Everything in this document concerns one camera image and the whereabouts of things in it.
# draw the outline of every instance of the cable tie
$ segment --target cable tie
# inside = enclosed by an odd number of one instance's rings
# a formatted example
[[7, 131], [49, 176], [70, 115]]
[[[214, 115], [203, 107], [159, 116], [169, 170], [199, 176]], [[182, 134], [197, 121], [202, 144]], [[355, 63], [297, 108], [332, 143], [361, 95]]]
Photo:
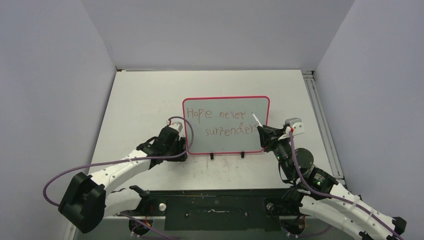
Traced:
[[342, 230], [343, 232], [345, 232], [345, 229], [346, 229], [346, 223], [348, 222], [348, 218], [347, 217], [344, 217], [343, 218], [343, 221], [341, 222], [341, 229], [340, 230]]
[[352, 212], [352, 210], [357, 206], [357, 203], [361, 200], [361, 198], [358, 195], [354, 195], [353, 196], [353, 203], [350, 206], [350, 208], [348, 209], [349, 212]]
[[376, 210], [371, 207], [371, 209], [369, 210], [369, 215], [368, 215], [368, 217], [365, 220], [366, 223], [370, 220], [371, 216], [373, 216], [373, 214], [374, 214], [375, 211]]

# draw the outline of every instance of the small whiteboard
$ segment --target small whiteboard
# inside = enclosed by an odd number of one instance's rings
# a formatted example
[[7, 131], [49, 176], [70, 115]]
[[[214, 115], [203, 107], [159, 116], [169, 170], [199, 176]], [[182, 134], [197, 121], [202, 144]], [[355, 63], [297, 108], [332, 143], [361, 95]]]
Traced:
[[[235, 154], [262, 151], [258, 123], [267, 124], [270, 99], [267, 96], [191, 97], [182, 102], [183, 116], [193, 127], [190, 154]], [[187, 144], [191, 131], [185, 125]]]

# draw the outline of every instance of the silver knob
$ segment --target silver knob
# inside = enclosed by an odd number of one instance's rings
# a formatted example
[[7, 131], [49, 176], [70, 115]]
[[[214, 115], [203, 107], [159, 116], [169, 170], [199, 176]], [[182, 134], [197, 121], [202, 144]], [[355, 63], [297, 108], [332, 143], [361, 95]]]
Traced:
[[267, 205], [266, 205], [266, 209], [268, 209], [268, 210], [271, 210], [271, 208], [274, 206], [274, 204], [272, 203], [272, 202], [269, 202]]
[[167, 205], [165, 204], [165, 203], [161, 203], [161, 204], [159, 204], [159, 210], [160, 211], [165, 211], [165, 209], [167, 209]]

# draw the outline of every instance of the red whiteboard frame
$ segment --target red whiteboard frame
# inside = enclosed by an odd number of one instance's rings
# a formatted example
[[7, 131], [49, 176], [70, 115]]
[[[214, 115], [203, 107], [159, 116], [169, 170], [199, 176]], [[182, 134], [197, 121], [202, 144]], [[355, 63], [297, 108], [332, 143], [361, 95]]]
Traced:
[[[204, 100], [204, 99], [257, 99], [257, 98], [266, 98], [268, 99], [268, 109], [266, 110], [266, 121], [265, 125], [268, 124], [268, 116], [270, 115], [270, 105], [271, 100], [268, 96], [265, 95], [255, 95], [255, 96], [210, 96], [210, 97], [187, 97], [182, 101], [182, 116], [186, 118], [186, 111], [184, 110], [184, 102], [187, 100]], [[185, 137], [187, 137], [187, 123], [184, 121], [184, 130], [185, 130]], [[185, 143], [186, 148], [189, 147], [189, 139], [187, 138], [187, 141]], [[253, 153], [260, 153], [264, 149], [262, 148], [259, 151], [245, 151], [246, 154], [253, 154]], [[208, 154], [241, 154], [241, 151], [232, 151], [232, 152], [198, 152], [198, 153], [191, 153], [190, 150], [187, 151], [187, 153], [191, 155], [208, 155]]]

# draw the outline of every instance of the screw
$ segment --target screw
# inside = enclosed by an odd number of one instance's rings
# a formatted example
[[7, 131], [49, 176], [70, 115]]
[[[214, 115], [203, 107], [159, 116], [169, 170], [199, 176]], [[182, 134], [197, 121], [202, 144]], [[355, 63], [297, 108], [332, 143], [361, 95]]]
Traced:
[[165, 204], [165, 203], [161, 203], [161, 204], [159, 204], [159, 210], [160, 211], [165, 211], [165, 209], [167, 209], [167, 205]]

